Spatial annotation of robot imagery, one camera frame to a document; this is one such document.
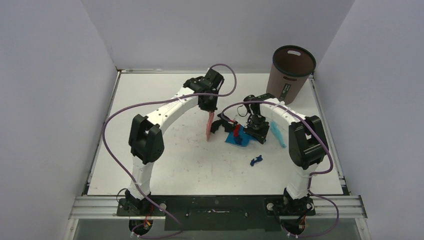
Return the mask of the blue dustpan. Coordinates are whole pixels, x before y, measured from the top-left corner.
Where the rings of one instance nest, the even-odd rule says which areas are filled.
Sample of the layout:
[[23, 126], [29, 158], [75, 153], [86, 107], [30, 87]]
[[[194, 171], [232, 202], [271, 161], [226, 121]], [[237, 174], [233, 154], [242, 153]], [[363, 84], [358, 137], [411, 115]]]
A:
[[228, 133], [225, 142], [238, 147], [247, 147], [251, 141], [256, 139], [244, 132], [244, 127], [238, 124], [232, 132]]

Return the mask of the pink hand brush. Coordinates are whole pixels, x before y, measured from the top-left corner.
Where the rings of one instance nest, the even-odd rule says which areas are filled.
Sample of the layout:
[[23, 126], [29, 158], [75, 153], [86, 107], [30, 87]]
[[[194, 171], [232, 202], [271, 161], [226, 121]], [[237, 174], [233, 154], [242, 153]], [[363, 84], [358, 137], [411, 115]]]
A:
[[214, 121], [215, 113], [213, 111], [208, 113], [208, 120], [206, 123], [205, 136], [206, 141], [209, 142], [211, 138], [211, 128]]

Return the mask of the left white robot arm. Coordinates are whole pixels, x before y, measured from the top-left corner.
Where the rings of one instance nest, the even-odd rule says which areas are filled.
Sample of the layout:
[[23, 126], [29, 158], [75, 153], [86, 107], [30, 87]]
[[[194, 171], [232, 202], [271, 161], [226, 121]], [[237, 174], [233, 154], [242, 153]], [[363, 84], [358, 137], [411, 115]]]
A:
[[136, 215], [144, 215], [149, 210], [146, 196], [151, 192], [154, 162], [165, 150], [163, 134], [185, 112], [199, 107], [209, 114], [206, 124], [206, 138], [209, 139], [217, 110], [217, 95], [223, 83], [224, 77], [209, 69], [205, 76], [188, 79], [175, 94], [174, 101], [145, 116], [137, 114], [133, 118], [128, 144], [133, 155], [132, 176], [135, 182], [126, 190], [125, 200]]

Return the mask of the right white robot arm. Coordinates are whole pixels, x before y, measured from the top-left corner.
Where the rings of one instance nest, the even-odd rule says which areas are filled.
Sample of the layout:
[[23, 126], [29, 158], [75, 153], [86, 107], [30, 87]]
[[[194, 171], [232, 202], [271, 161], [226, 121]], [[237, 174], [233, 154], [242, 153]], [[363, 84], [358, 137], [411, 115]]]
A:
[[265, 143], [270, 122], [288, 128], [288, 153], [293, 172], [284, 189], [282, 207], [286, 213], [294, 215], [310, 205], [311, 173], [328, 152], [322, 121], [316, 115], [306, 116], [291, 110], [270, 93], [248, 95], [244, 98], [244, 106], [249, 114], [244, 132], [259, 143]]

